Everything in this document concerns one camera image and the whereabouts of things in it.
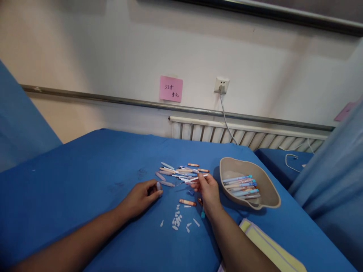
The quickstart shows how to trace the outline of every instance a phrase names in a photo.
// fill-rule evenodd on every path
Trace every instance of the blue bedsheet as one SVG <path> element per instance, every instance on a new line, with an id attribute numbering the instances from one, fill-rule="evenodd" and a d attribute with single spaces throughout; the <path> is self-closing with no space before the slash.
<path id="1" fill-rule="evenodd" d="M 175 166 L 198 163 L 219 180 L 223 157 L 262 167 L 282 201 L 276 210 L 256 212 L 235 205 L 221 192 L 222 204 L 237 223 L 244 217 L 256 223 L 308 271 L 355 271 L 250 149 L 112 130 L 96 130 L 0 174 L 0 269 L 115 207 L 135 183 L 155 178 L 161 161 Z M 164 187 L 162 198 L 125 226 L 86 271 L 217 271 L 221 255 L 199 207 L 181 205 L 180 228 L 171 227 L 179 199 L 193 200 L 187 189 Z M 192 223 L 190 233 L 187 223 Z"/>
<path id="2" fill-rule="evenodd" d="M 300 174 L 286 166 L 286 154 L 298 156 L 298 158 L 287 156 L 287 164 L 300 172 L 304 169 L 302 165 L 307 164 L 314 156 L 313 153 L 268 148 L 257 149 L 254 153 L 286 190 L 290 188 L 291 184 Z"/>

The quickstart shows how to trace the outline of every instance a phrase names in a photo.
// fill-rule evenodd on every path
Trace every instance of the blue curtain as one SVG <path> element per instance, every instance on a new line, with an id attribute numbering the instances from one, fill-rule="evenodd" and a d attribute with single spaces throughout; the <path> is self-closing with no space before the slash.
<path id="1" fill-rule="evenodd" d="M 61 144 L 0 61 L 0 172 Z"/>
<path id="2" fill-rule="evenodd" d="M 363 271 L 363 102 L 332 132 L 289 192 Z"/>

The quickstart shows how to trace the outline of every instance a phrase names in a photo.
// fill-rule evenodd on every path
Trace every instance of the white radiator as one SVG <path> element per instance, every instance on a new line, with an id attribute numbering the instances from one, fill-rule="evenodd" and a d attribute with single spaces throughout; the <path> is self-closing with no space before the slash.
<path id="1" fill-rule="evenodd" d="M 172 122 L 172 138 L 191 141 L 231 143 L 233 140 L 224 122 L 199 120 L 170 116 Z M 255 151 L 259 148 L 301 152 L 315 152 L 327 139 L 326 135 L 302 133 L 298 131 L 277 130 L 239 124 L 228 124 L 233 137 L 239 145 L 247 146 Z"/>

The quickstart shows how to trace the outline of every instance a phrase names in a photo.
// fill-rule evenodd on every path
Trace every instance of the plastic bowl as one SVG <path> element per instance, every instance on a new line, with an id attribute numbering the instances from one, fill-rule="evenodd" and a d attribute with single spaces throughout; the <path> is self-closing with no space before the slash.
<path id="1" fill-rule="evenodd" d="M 239 205 L 249 206 L 255 210 L 260 210 L 263 207 L 272 209 L 280 207 L 281 198 L 272 181 L 261 167 L 251 162 L 239 161 L 233 158 L 221 159 L 219 166 L 223 192 L 230 200 Z M 261 195 L 260 198 L 240 199 L 232 195 L 225 188 L 222 182 L 223 180 L 237 178 L 243 175 L 252 175 L 252 178 L 256 180 Z"/>

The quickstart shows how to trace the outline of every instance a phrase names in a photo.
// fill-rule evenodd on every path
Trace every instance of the charging cable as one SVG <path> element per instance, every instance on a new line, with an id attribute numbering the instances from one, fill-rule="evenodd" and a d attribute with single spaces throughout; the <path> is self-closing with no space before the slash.
<path id="1" fill-rule="evenodd" d="M 310 145 L 310 142 L 309 142 L 309 138 L 306 138 L 306 139 L 307 139 L 307 144 L 308 144 L 308 145 L 309 145 L 309 147 L 310 147 L 311 153 L 313 153 L 313 154 L 315 155 L 315 153 L 314 153 L 314 151 L 313 151 L 313 148 L 311 148 L 311 145 Z M 285 149 L 283 149 L 281 146 L 279 146 L 279 149 L 282 149 L 283 151 L 294 151 L 294 150 L 298 149 L 299 147 L 301 147 L 303 144 L 304 144 L 304 143 L 302 143 L 301 145 L 299 145 L 299 146 L 295 147 L 294 149 L 285 150 Z"/>
<path id="2" fill-rule="evenodd" d="M 220 103 L 222 104 L 222 111 L 223 111 L 224 122 L 226 123 L 226 127 L 227 127 L 228 132 L 230 133 L 232 139 L 234 140 L 234 142 L 236 143 L 236 145 L 238 145 L 236 139 L 233 137 L 233 135 L 232 135 L 232 133 L 231 133 L 231 131 L 230 131 L 228 125 L 227 125 L 226 114 L 224 112 L 224 106 L 223 106 L 223 101 L 222 101 L 222 90 L 224 90 L 224 86 L 220 85 L 219 86 L 219 91 L 220 91 L 219 97 L 220 97 Z"/>
<path id="3" fill-rule="evenodd" d="M 288 168 L 291 168 L 292 170 L 295 170 L 296 172 L 301 173 L 300 171 L 296 170 L 295 168 L 292 168 L 291 166 L 289 166 L 289 165 L 287 164 L 287 156 L 293 156 L 295 159 L 298 159 L 299 157 L 298 157 L 298 156 L 296 156 L 296 155 L 294 155 L 294 154 L 286 154 L 286 156 L 285 156 L 285 164 L 286 164 L 286 166 L 287 166 Z"/>

